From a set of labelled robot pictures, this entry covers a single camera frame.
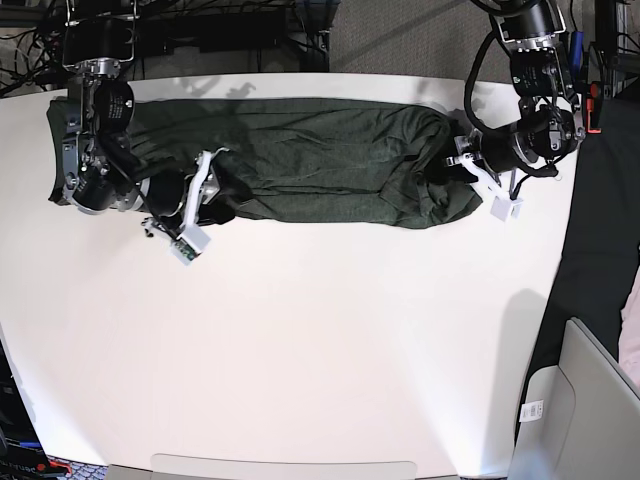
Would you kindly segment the black robot arm, image-right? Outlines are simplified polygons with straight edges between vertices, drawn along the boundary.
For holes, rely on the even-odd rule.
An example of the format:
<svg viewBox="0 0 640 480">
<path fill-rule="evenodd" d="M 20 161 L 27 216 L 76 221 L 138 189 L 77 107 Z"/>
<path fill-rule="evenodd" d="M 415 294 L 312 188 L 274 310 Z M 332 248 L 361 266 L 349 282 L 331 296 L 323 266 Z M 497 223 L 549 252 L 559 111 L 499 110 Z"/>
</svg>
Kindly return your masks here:
<svg viewBox="0 0 640 480">
<path fill-rule="evenodd" d="M 584 132 L 575 123 L 581 107 L 565 42 L 566 22 L 555 1 L 476 1 L 491 29 L 481 43 L 464 85 L 463 107 L 472 130 L 458 138 L 449 155 L 433 161 L 429 174 L 437 184 L 479 179 L 466 170 L 462 156 L 493 180 L 517 170 L 529 178 L 558 175 L 557 164 L 573 153 Z M 472 106 L 474 88 L 493 43 L 509 60 L 520 118 L 490 127 Z"/>
</svg>

